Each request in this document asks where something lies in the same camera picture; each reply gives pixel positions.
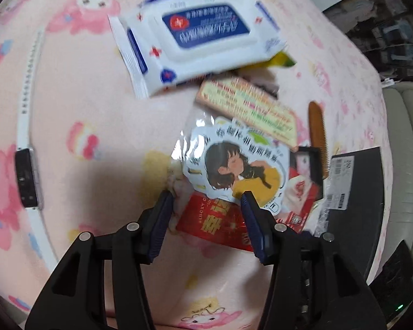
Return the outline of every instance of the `barcode sticker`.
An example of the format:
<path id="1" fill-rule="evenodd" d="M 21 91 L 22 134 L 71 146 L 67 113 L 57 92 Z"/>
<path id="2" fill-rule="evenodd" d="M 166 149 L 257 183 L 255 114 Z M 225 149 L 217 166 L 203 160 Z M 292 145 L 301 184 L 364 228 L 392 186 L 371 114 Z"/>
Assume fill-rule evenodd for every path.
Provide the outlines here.
<path id="1" fill-rule="evenodd" d="M 326 207 L 347 209 L 352 184 L 354 156 L 334 157 L 330 162 L 330 186 L 326 196 Z"/>

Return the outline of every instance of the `pink tablecloth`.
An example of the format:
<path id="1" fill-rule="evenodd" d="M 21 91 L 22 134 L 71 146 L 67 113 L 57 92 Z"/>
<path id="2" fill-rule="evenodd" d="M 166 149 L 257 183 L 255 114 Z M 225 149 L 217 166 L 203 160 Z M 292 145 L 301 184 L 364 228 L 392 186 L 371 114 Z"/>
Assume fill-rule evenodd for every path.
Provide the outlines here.
<path id="1" fill-rule="evenodd" d="M 135 99 L 107 14 L 128 11 L 141 0 L 93 1 L 104 4 L 93 10 L 82 0 L 4 0 L 0 5 L 0 294 L 25 311 L 49 275 L 25 210 L 11 197 L 15 176 L 9 168 L 19 91 L 36 30 L 47 27 L 33 95 L 32 143 L 44 219 L 59 257 L 80 231 L 113 232 L 154 202 L 196 92 L 186 87 Z M 272 73 L 279 99 L 298 116 L 300 143 L 309 142 L 307 107 L 315 100 L 324 110 L 331 155 L 381 146 L 385 211 L 372 279 L 392 190 L 378 74 L 309 0 L 262 1 L 297 61 Z M 243 329 L 257 326 L 271 269 L 250 252 L 168 233 L 161 255 L 143 272 L 157 324 Z M 107 307 L 113 309 L 110 298 Z"/>

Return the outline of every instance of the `brown comb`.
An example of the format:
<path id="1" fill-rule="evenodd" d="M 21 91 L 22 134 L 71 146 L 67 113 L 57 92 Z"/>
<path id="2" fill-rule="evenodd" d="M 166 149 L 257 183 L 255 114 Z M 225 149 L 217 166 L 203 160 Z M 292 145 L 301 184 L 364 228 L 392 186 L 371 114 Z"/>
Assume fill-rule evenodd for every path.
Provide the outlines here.
<path id="1" fill-rule="evenodd" d="M 323 178 L 327 178 L 329 176 L 329 163 L 323 112 L 314 101 L 309 103 L 309 134 L 311 135 L 311 146 L 321 150 Z"/>

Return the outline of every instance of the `red cross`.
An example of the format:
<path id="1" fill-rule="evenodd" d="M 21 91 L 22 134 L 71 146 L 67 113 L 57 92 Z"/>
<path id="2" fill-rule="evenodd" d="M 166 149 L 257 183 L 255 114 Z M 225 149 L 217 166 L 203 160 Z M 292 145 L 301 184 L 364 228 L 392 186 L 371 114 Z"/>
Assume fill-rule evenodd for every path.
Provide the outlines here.
<path id="1" fill-rule="evenodd" d="M 156 56 L 157 58 L 159 58 L 159 56 L 161 55 L 161 52 L 162 52 L 162 50 L 161 49 L 157 49 L 155 46 L 153 46 L 152 48 L 151 48 L 151 51 L 150 51 L 150 55 L 151 56 Z"/>

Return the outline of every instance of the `white watch strap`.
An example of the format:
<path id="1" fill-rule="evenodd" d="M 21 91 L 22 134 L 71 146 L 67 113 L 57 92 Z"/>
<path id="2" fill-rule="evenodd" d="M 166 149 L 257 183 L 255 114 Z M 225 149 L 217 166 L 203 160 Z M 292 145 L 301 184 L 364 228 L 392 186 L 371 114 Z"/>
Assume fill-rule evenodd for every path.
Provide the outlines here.
<path id="1" fill-rule="evenodd" d="M 40 59 L 41 46 L 44 40 L 44 30 L 37 31 L 36 38 L 29 53 L 23 87 L 18 101 L 18 120 L 17 120 L 17 149 L 29 148 L 29 130 L 31 116 L 32 90 L 34 88 L 34 75 L 38 60 Z"/>
<path id="2" fill-rule="evenodd" d="M 29 216 L 29 223 L 31 224 L 33 235 L 40 249 L 41 256 L 43 257 L 46 267 L 49 272 L 53 272 L 58 264 L 57 257 L 52 248 L 49 237 L 47 237 L 46 228 L 43 224 L 43 219 L 41 217 L 41 211 L 38 207 L 27 208 L 26 209 Z"/>
<path id="3" fill-rule="evenodd" d="M 34 89 L 34 76 L 38 60 L 41 55 L 41 47 L 44 40 L 44 29 L 37 31 L 35 40 L 31 46 L 25 76 L 23 78 L 23 87 L 21 89 L 20 99 L 18 101 L 18 120 L 17 120 L 17 150 L 27 149 L 30 147 L 30 122 L 31 122 L 31 102 L 32 90 Z M 58 264 L 54 249 L 47 236 L 46 228 L 41 216 L 39 207 L 26 208 L 32 232 L 35 236 L 41 256 L 50 272 L 53 272 Z"/>

